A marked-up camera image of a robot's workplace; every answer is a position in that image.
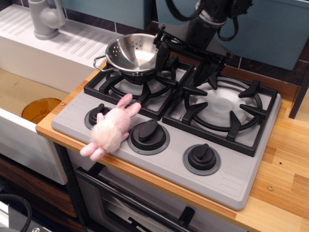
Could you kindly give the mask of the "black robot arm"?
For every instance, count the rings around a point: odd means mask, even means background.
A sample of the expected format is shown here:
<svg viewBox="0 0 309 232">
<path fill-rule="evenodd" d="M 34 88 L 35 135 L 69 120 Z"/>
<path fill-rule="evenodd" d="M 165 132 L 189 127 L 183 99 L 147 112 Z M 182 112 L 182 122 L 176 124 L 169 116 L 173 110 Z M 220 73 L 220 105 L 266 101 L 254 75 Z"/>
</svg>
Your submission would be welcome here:
<svg viewBox="0 0 309 232">
<path fill-rule="evenodd" d="M 233 20 L 234 32 L 239 29 L 237 17 L 246 14 L 252 6 L 251 0 L 200 0 L 190 16 L 184 16 L 173 1 L 166 2 L 174 18 L 183 21 L 183 25 L 159 24 L 154 39 L 158 49 L 155 68 L 162 71 L 170 53 L 174 52 L 199 62 L 195 70 L 193 84 L 199 86 L 209 83 L 217 88 L 217 77 L 225 67 L 232 52 L 214 38 L 220 34 L 227 19 Z"/>
</svg>

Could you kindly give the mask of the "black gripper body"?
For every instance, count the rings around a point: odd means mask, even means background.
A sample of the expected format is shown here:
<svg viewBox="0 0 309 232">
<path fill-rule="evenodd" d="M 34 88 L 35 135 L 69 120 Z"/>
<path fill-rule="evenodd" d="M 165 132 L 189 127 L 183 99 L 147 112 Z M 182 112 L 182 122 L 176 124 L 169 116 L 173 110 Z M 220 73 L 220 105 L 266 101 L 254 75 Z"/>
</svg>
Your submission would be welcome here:
<svg viewBox="0 0 309 232">
<path fill-rule="evenodd" d="M 200 62 L 211 59 L 212 56 L 231 58 L 232 52 L 214 37 L 223 25 L 224 23 L 213 23 L 200 17 L 182 25 L 162 23 L 159 24 L 154 44 L 167 43 L 171 52 Z"/>
</svg>

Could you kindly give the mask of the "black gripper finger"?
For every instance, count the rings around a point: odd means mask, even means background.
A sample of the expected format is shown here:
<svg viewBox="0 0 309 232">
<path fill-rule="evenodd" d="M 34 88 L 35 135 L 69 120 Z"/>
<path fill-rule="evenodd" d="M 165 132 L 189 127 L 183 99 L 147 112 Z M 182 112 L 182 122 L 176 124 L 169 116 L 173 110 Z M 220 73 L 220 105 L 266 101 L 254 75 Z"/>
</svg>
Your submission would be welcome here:
<svg viewBox="0 0 309 232">
<path fill-rule="evenodd" d="M 193 86 L 200 86 L 208 83 L 210 86 L 217 86 L 217 77 L 223 70 L 223 65 L 217 61 L 202 62 L 195 70 Z"/>
<path fill-rule="evenodd" d="M 156 55 L 156 63 L 155 69 L 160 72 L 163 70 L 167 60 L 170 56 L 170 46 L 167 43 L 158 43 L 156 45 L 157 55 Z"/>
</svg>

